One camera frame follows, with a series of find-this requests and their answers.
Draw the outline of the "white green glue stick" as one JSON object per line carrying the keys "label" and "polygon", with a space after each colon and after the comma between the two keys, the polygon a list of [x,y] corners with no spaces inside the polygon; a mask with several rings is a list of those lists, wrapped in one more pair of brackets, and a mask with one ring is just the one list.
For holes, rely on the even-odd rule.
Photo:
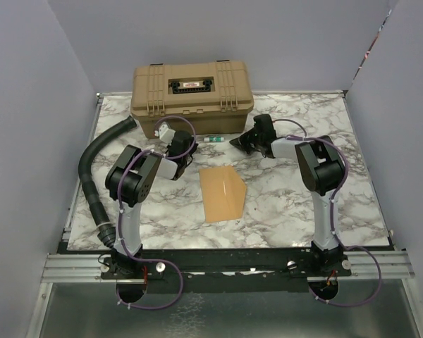
{"label": "white green glue stick", "polygon": [[207,143],[222,143],[224,141],[225,141],[225,138],[220,136],[209,136],[204,138],[204,142],[207,142]]}

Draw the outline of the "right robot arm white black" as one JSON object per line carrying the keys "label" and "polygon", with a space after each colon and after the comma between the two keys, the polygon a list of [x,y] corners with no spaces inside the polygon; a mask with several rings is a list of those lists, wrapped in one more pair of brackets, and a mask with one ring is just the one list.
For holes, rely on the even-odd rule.
{"label": "right robot arm white black", "polygon": [[287,158],[299,166],[302,182],[312,195],[314,235],[311,243],[311,270],[326,275],[343,257],[343,245],[337,235],[339,190],[348,177],[339,149],[327,135],[279,137],[268,114],[253,118],[254,126],[230,144],[250,155],[259,152],[265,158]]}

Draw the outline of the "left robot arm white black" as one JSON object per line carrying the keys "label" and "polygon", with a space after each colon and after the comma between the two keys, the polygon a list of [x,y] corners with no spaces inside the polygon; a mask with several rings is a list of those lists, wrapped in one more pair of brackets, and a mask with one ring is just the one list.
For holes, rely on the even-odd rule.
{"label": "left robot arm white black", "polygon": [[137,276],[142,267],[140,218],[142,202],[148,197],[154,179],[177,180],[192,162],[197,149],[195,138],[187,131],[169,131],[167,151],[159,158],[136,146],[127,145],[105,179],[109,196],[119,208],[116,239],[111,262],[123,276]]}

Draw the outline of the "brown paper envelope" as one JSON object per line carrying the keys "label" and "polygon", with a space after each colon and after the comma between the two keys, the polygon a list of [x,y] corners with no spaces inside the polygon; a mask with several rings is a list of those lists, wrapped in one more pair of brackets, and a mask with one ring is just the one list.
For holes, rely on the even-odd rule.
{"label": "brown paper envelope", "polygon": [[240,219],[246,184],[231,165],[199,170],[206,223]]}

